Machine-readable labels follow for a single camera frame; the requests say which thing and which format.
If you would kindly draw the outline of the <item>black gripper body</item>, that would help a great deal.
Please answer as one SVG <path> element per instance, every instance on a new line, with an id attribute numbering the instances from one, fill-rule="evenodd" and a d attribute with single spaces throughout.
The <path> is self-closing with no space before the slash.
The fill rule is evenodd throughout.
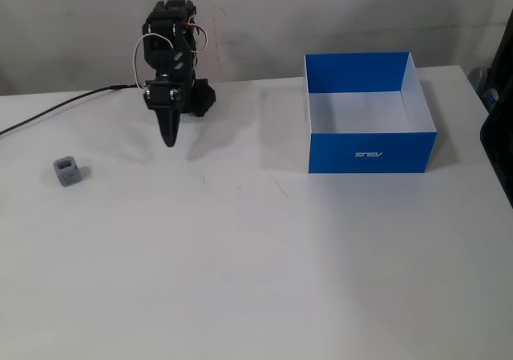
<path id="1" fill-rule="evenodd" d="M 182 111 L 188 99 L 188 85 L 167 77 L 148 80 L 143 99 L 149 110 Z"/>

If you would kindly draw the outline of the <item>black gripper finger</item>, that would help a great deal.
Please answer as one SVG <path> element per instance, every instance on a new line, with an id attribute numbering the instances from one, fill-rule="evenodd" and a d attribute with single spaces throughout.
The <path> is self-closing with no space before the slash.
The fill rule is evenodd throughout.
<path id="1" fill-rule="evenodd" d="M 179 109 L 168 112 L 168 141 L 167 146 L 172 148 L 177 139 L 180 126 L 181 111 Z"/>
<path id="2" fill-rule="evenodd" d="M 169 110 L 156 109 L 156 118 L 160 127 L 160 134 L 167 147 L 170 147 L 170 118 Z"/>

